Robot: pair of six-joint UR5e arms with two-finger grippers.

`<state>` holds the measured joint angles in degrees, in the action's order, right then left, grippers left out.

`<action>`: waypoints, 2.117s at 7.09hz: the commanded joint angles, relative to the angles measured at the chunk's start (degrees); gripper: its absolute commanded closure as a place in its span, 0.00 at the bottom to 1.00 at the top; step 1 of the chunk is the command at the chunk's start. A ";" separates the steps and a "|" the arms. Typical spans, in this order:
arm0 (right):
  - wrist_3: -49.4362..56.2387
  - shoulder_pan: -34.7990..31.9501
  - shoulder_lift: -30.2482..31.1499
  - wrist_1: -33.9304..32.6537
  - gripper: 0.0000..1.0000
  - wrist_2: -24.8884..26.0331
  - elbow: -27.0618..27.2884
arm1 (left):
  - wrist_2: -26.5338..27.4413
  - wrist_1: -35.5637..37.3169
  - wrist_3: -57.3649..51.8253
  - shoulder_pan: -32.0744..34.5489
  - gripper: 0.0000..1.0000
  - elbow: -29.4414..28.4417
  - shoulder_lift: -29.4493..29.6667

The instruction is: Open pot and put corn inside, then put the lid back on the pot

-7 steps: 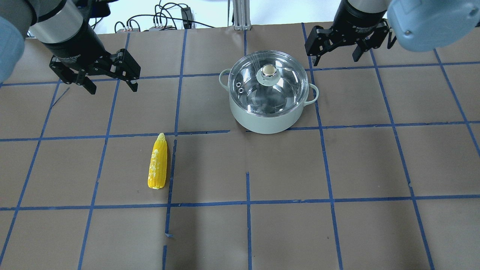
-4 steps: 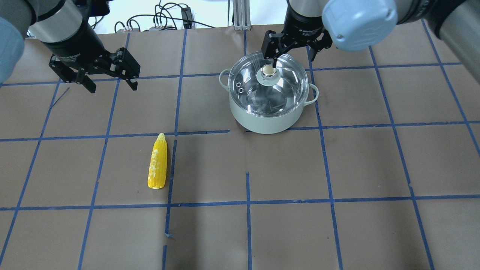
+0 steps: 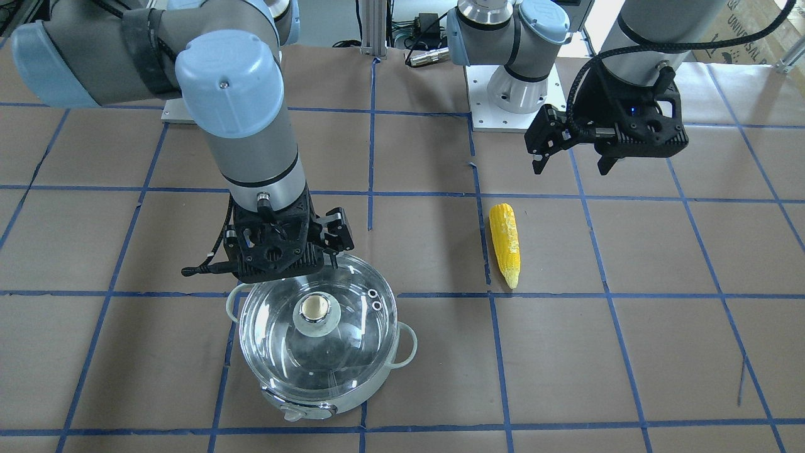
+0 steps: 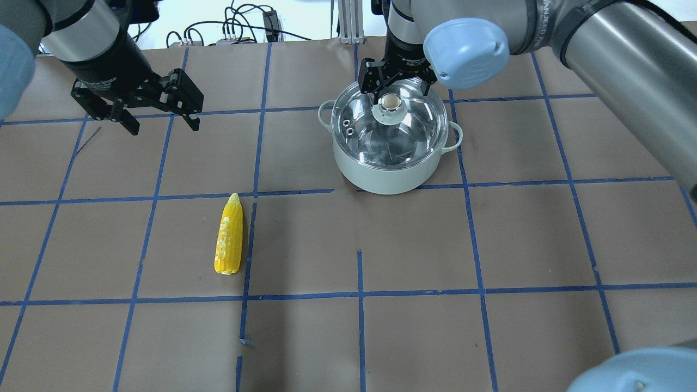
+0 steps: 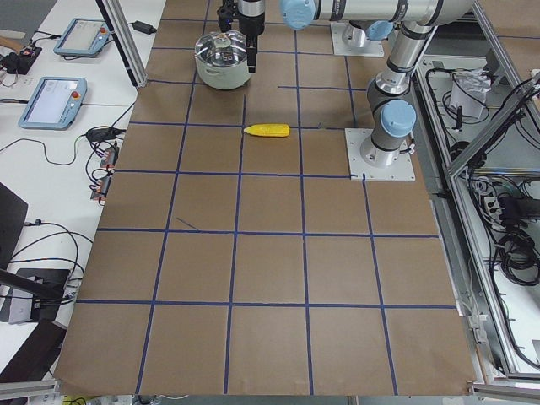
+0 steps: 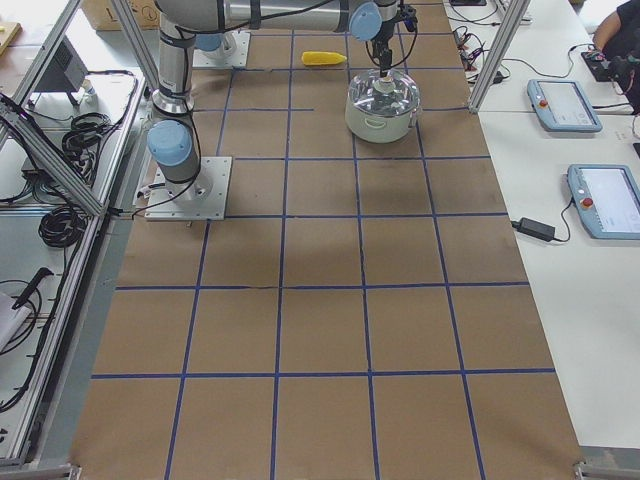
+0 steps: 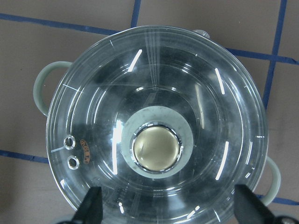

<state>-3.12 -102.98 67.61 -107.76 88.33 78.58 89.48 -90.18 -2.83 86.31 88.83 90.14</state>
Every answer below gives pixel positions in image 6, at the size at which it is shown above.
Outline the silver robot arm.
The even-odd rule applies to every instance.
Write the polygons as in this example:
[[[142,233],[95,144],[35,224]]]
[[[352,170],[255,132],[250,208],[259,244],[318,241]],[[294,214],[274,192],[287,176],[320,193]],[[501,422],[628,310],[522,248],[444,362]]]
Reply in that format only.
[[[373,59],[387,73],[396,25],[417,26],[415,10],[403,1],[158,1],[156,7],[159,86],[152,101],[169,118],[149,131],[147,145],[164,175],[169,198],[183,204],[205,199],[213,187],[196,152],[191,119],[193,56],[200,36],[221,42],[225,34],[242,28],[348,32],[372,44]]]
[[[236,49],[232,33],[199,34],[195,40],[194,59],[199,63],[224,63]]]

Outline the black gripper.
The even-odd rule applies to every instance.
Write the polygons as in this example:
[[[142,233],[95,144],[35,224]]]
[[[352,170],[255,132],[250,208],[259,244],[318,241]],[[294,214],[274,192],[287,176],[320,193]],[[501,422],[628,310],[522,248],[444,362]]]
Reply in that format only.
[[[404,62],[411,54],[418,34],[418,19],[416,9],[404,1],[375,1],[374,4],[381,15],[382,24],[372,40],[367,42],[367,55],[373,63],[378,63],[379,78],[388,76],[392,65],[393,53],[389,42],[394,35],[396,25],[402,24],[413,40],[409,52],[400,60]]]

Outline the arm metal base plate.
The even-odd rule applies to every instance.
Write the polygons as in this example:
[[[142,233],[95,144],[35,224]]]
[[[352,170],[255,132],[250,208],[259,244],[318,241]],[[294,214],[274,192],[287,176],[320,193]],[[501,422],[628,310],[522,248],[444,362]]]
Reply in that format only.
[[[196,70],[244,69],[248,60],[251,34],[231,31],[224,34],[198,34],[193,67]]]
[[[157,167],[154,180],[162,186],[150,192],[144,217],[150,221],[223,220],[231,170],[231,157],[203,157],[199,176],[179,195],[187,184],[167,183]]]

